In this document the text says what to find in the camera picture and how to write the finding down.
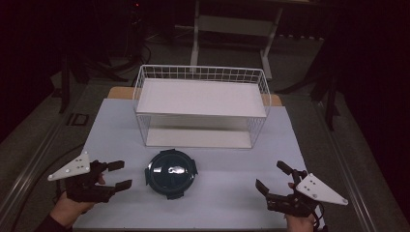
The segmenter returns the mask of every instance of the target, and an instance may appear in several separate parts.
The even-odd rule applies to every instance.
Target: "white shelf board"
[[[256,84],[155,78],[145,79],[136,113],[267,116]]]
[[[247,118],[151,116],[147,146],[251,148]]]

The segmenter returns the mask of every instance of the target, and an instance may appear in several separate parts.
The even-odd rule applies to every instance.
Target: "floor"
[[[189,30],[179,34],[174,44],[164,43],[161,37],[154,36],[143,48],[143,57],[147,60],[151,56],[150,64],[188,65],[190,41]],[[274,76],[269,82],[271,92],[303,79],[320,45],[321,41],[315,40],[275,39],[269,55]],[[229,44],[226,48],[213,40],[200,42],[199,65],[261,68],[255,47]],[[0,208],[1,231],[11,230],[21,205],[24,208],[15,231],[32,231],[41,222],[51,209],[51,199],[55,195],[55,186],[45,177],[78,155],[110,88],[130,85],[137,71],[121,74],[129,80],[126,83],[113,82],[97,74],[92,74],[87,85],[72,81],[71,103],[65,114],[58,114],[60,100],[49,97],[0,144],[3,163],[0,199],[4,199]],[[59,73],[52,78],[58,85]],[[325,204],[324,219],[330,230],[410,231],[343,95],[337,94],[335,131],[329,131],[323,120],[323,102],[311,101],[310,89],[308,86],[280,98],[289,113],[307,170],[350,201],[347,207]],[[87,114],[89,122],[84,126],[71,125],[70,114]],[[63,157],[51,163],[59,156]]]

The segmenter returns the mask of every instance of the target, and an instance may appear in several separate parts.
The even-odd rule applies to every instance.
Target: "dark background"
[[[141,1],[146,4],[147,20],[168,36],[172,35],[175,23],[192,25],[192,2]],[[0,141],[52,93],[49,77],[61,70],[66,41],[82,48],[93,59],[106,61],[109,47],[100,38],[104,33],[112,33],[98,24],[109,15],[96,18],[91,3],[50,0],[1,3]],[[319,64],[317,69],[332,67],[339,75],[337,88],[344,94],[409,220],[410,188],[406,186],[410,164],[409,1],[351,1],[347,6],[344,14],[323,9],[285,9],[278,32],[294,35],[295,39],[303,35],[327,39],[315,61]],[[113,14],[116,23],[128,22],[128,12],[123,10]]]

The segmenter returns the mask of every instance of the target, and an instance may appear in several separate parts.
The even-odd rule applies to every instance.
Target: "container lid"
[[[187,154],[175,149],[161,151],[145,169],[146,185],[167,199],[177,199],[184,195],[193,182],[195,161]]]

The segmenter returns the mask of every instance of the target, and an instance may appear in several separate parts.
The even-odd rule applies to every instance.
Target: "white tabletop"
[[[118,192],[75,223],[77,229],[271,229],[286,226],[283,214],[266,209],[265,198],[255,188],[259,179],[271,193],[292,193],[292,182],[276,168],[278,160],[305,170],[298,142],[286,109],[271,108],[253,149],[176,148],[195,160],[198,175],[185,196],[176,200],[145,185],[144,169],[160,151],[147,148],[132,110],[131,100],[104,100],[84,151],[90,160],[124,160],[125,168],[106,172],[108,186],[132,179],[132,187]]]

